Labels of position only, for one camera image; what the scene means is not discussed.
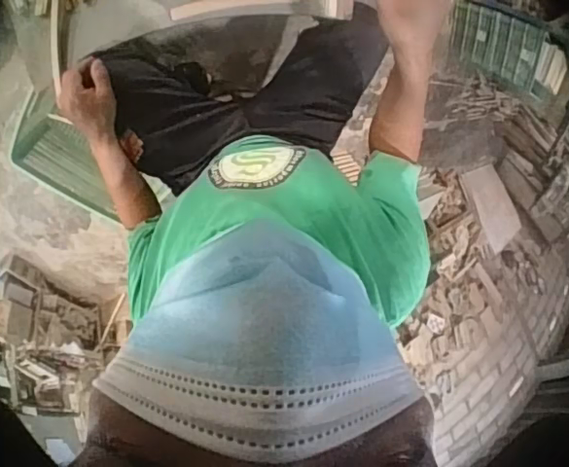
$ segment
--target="hand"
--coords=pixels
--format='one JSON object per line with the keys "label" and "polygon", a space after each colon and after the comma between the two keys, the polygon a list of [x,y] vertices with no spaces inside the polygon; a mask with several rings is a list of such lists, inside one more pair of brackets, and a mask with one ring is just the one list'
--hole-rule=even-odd
{"label": "hand", "polygon": [[377,0],[377,13],[397,64],[412,73],[430,73],[436,43],[450,0]]}
{"label": "hand", "polygon": [[116,140],[116,97],[100,59],[85,61],[61,77],[59,110],[95,146]]}

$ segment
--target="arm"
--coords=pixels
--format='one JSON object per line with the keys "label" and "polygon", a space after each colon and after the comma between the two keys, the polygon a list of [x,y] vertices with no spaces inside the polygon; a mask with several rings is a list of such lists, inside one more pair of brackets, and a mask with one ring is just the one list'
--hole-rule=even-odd
{"label": "arm", "polygon": [[58,106],[88,140],[107,192],[129,230],[160,214],[155,194],[124,153],[115,134],[116,99],[100,60],[88,60],[62,77]]}
{"label": "arm", "polygon": [[433,47],[449,5],[447,0],[378,0],[395,66],[371,124],[371,151],[417,162]]}

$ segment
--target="logo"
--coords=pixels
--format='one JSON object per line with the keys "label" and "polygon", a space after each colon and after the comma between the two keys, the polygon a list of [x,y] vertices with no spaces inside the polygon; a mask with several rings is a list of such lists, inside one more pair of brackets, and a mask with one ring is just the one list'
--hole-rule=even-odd
{"label": "logo", "polygon": [[221,189],[270,188],[284,182],[305,157],[299,148],[264,148],[223,156],[208,175]]}

